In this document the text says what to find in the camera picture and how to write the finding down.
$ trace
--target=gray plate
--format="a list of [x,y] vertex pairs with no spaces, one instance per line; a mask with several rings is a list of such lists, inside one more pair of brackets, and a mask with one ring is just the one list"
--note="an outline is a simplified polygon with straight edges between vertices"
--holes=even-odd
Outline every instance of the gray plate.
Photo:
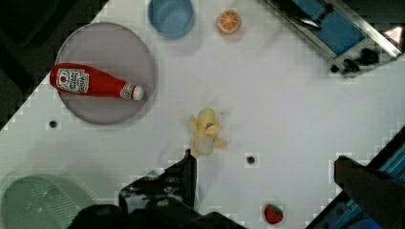
[[145,90],[141,101],[59,93],[73,114],[91,123],[121,122],[139,112],[153,94],[156,71],[152,55],[139,37],[117,24],[94,23],[75,31],[55,62],[88,65]]

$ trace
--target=white surface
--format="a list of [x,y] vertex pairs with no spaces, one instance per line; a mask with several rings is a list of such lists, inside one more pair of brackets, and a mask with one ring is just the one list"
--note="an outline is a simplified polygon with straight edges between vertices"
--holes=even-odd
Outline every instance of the white surface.
[[[147,21],[147,3],[112,0],[95,22],[127,26],[151,49],[160,71],[153,107],[118,125],[88,124],[47,78],[0,132],[1,176],[69,174],[115,202],[137,176],[181,159],[189,116],[211,107],[228,150],[199,158],[201,213],[229,214],[248,228],[305,228],[338,194],[338,155],[367,162],[405,122],[402,61],[355,79],[328,76],[326,61],[255,0],[195,0],[192,31],[166,40]],[[229,8],[243,19],[236,38],[215,31]],[[246,164],[250,155],[257,164]],[[283,209],[279,225],[263,221],[267,202]]]

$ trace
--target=heinz label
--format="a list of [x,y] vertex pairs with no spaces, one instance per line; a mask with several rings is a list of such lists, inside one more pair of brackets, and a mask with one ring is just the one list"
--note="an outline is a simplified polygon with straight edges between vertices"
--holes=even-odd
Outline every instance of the heinz label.
[[89,75],[82,69],[59,69],[56,84],[60,89],[74,94],[87,93]]

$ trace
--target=red ketchup bottle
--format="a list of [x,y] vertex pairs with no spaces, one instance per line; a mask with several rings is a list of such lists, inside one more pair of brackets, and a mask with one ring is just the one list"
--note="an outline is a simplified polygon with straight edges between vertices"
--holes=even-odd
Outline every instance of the red ketchup bottle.
[[57,90],[64,93],[133,100],[143,98],[141,86],[81,64],[60,63],[55,65],[51,70],[50,82]]

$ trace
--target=orange slice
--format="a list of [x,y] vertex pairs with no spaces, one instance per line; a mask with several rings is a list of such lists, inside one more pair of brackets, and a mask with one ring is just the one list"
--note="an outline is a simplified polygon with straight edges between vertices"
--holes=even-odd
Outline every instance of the orange slice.
[[218,29],[223,35],[231,35],[242,25],[239,14],[234,10],[225,11],[218,20]]

